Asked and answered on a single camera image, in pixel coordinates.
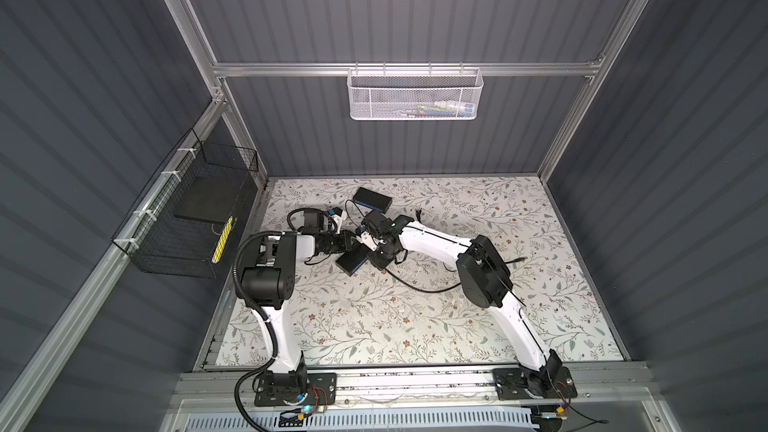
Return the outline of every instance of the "dark gray wall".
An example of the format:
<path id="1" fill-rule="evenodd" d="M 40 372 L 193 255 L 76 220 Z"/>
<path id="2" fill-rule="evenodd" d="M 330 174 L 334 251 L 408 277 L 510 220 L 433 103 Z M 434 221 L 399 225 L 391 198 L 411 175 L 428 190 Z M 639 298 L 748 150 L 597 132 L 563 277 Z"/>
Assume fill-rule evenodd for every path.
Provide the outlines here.
<path id="1" fill-rule="evenodd" d="M 210 97 L 162 0 L 0 0 L 0 30 L 1 397 Z M 149 430 L 214 294 L 129 269 L 29 429 Z"/>
<path id="2" fill-rule="evenodd" d="M 191 0 L 220 62 L 593 60 L 627 0 Z M 536 172 L 582 80 L 486 78 L 478 118 L 350 119 L 338 79 L 232 79 L 272 176 Z"/>
<path id="3" fill-rule="evenodd" d="M 627 0 L 192 0 L 219 62 L 595 59 Z"/>
<path id="4" fill-rule="evenodd" d="M 686 430 L 764 430 L 768 0 L 652 0 L 550 187 Z"/>
<path id="5" fill-rule="evenodd" d="M 341 78 L 228 79 L 270 176 L 536 172 L 581 77 L 485 79 L 478 118 L 350 118 Z"/>

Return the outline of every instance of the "ventilation grille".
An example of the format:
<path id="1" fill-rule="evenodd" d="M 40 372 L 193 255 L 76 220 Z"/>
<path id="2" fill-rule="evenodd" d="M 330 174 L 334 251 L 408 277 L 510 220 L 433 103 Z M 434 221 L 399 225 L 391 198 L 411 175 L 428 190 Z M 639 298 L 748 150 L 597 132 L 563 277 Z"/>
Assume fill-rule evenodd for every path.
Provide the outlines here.
<path id="1" fill-rule="evenodd" d="M 472 120 L 477 116 L 482 76 L 479 69 L 452 73 L 396 72 L 379 75 L 350 69 L 350 116 L 354 120 Z"/>
<path id="2" fill-rule="evenodd" d="M 437 429 L 441 427 L 518 427 L 537 430 L 531 411 L 525 408 L 486 405 L 460 408 L 403 408 L 376 410 L 328 410 L 304 419 L 302 426 L 277 427 L 279 413 L 252 412 L 251 417 L 268 430 L 387 430 Z M 237 413 L 190 414 L 187 432 L 251 432 Z"/>

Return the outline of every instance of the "mounting plate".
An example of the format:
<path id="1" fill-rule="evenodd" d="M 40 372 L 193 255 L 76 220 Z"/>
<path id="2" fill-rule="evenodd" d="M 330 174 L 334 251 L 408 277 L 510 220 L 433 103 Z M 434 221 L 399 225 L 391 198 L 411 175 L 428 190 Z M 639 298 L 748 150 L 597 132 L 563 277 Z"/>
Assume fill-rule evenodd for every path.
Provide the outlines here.
<path id="1" fill-rule="evenodd" d="M 499 400 L 522 400 L 532 398 L 527 391 L 527 383 L 523 377 L 523 372 L 519 368 L 493 369 L 493 379 Z M 563 397 L 566 399 L 576 398 L 578 396 L 576 385 L 571 377 L 571 371 L 567 367 L 560 367 L 553 382 L 556 386 L 558 382 L 566 386 L 565 388 L 561 385 L 558 386 Z M 557 391 L 550 389 L 544 395 L 544 398 L 560 399 L 560 396 Z"/>
<path id="2" fill-rule="evenodd" d="M 325 395 L 320 392 L 320 396 L 317 397 L 318 405 L 332 405 L 334 402 L 336 402 L 336 374 L 308 374 L 307 380 L 309 381 L 307 387 L 308 392 L 306 399 L 304 399 L 302 402 L 302 405 L 313 405 L 315 403 L 316 396 L 314 390 L 312 390 L 313 387 L 323 389 L 328 395 L 326 401 Z M 284 407 L 288 405 L 279 398 L 275 397 L 274 394 L 271 394 L 268 388 L 264 388 L 262 379 L 259 379 L 258 385 L 256 387 L 257 392 L 256 398 L 254 399 L 255 407 Z"/>

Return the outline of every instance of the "floral tabletop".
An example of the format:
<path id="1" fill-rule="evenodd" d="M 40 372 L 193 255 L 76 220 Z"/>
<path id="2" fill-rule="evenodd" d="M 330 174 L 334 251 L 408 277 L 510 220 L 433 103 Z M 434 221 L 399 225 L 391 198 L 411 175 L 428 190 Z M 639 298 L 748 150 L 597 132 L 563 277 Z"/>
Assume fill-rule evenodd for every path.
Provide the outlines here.
<path id="1" fill-rule="evenodd" d="M 391 218 L 415 217 L 420 208 L 422 222 L 430 227 L 462 237 L 486 235 L 505 260 L 527 257 L 510 269 L 515 293 L 562 360 L 623 360 L 535 177 L 278 179 L 262 229 L 287 229 L 286 214 L 294 208 L 343 207 L 360 186 L 393 197 L 387 213 Z M 349 212 L 359 222 L 352 204 Z M 290 306 L 308 364 L 515 360 L 501 329 L 461 288 L 423 294 L 369 263 L 349 277 L 333 260 L 296 264 Z M 408 283 L 429 289 L 455 284 L 455 269 L 415 252 L 403 264 L 390 266 Z M 240 366 L 265 360 L 256 318 L 238 300 L 216 363 Z"/>

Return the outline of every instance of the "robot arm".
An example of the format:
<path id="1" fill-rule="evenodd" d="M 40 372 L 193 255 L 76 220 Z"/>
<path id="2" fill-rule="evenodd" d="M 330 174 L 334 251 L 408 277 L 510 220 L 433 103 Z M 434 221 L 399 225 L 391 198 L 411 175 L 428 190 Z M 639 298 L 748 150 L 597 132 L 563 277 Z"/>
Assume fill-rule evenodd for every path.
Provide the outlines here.
<path id="1" fill-rule="evenodd" d="M 460 271 L 463 269 L 466 277 L 461 277 L 462 286 L 475 282 L 467 271 L 468 264 L 459 265 L 460 262 L 474 262 L 472 254 L 467 254 L 467 250 L 474 246 L 471 240 L 445 234 L 444 232 L 429 228 L 420 222 L 410 222 L 404 227 L 398 237 L 400 244 L 405 250 L 420 252 L 429 257 L 434 257 L 445 264 L 457 265 L 460 267 Z M 460 261 L 460 256 L 466 258 L 466 260 Z M 504 273 L 504 269 L 507 269 L 504 261 L 498 264 L 498 268 L 500 269 L 498 272 Z M 508 269 L 505 276 L 506 278 L 509 277 Z M 506 285 L 501 277 L 498 283 Z M 465 293 L 474 293 L 477 296 L 473 302 L 480 301 L 483 304 L 485 303 L 482 294 L 478 293 L 478 288 L 467 287 L 467 289 L 470 290 L 465 291 Z M 494 317 L 504 335 L 512 344 L 520 364 L 532 370 L 539 370 L 549 360 L 549 349 L 544 345 L 538 334 L 535 333 L 533 325 L 523 311 L 524 304 L 514 295 L 512 290 L 505 292 L 500 301 L 502 303 L 501 307 L 488 307 L 487 305 L 485 307 L 488 308 L 488 312 Z"/>
<path id="2" fill-rule="evenodd" d="M 512 291 L 509 269 L 490 239 L 484 235 L 474 239 L 456 237 L 407 216 L 386 222 L 382 217 L 371 211 L 363 221 L 371 235 L 379 239 L 376 250 L 369 254 L 371 262 L 385 270 L 399 250 L 408 250 L 455 265 L 466 298 L 486 308 L 512 344 L 527 389 L 538 396 L 552 389 L 552 378 L 557 376 L 562 362 L 544 344 L 525 315 L 523 302 Z"/>
<path id="3" fill-rule="evenodd" d="M 337 224 L 336 233 L 286 232 L 269 236 L 250 247 L 243 256 L 240 289 L 258 301 L 276 331 L 278 354 L 269 367 L 273 375 L 270 380 L 279 384 L 288 396 L 306 393 L 306 365 L 290 326 L 290 314 L 285 310 L 285 302 L 293 293 L 296 260 L 319 252 L 351 251 L 352 233 L 341 231 L 344 233 L 339 234 L 339 231 Z M 487 308 L 512 344 L 525 388 L 537 396 L 545 396 L 552 390 L 552 379 L 558 375 L 562 362 L 554 350 L 547 348 L 526 317 L 523 302 L 512 291 L 509 269 L 490 239 L 483 235 L 474 239 L 456 237 L 424 226 L 413 218 L 398 216 L 391 220 L 378 211 L 365 216 L 356 235 L 361 243 L 368 245 L 367 260 L 380 270 L 386 270 L 395 257 L 406 250 L 455 265 L 467 299 Z"/>

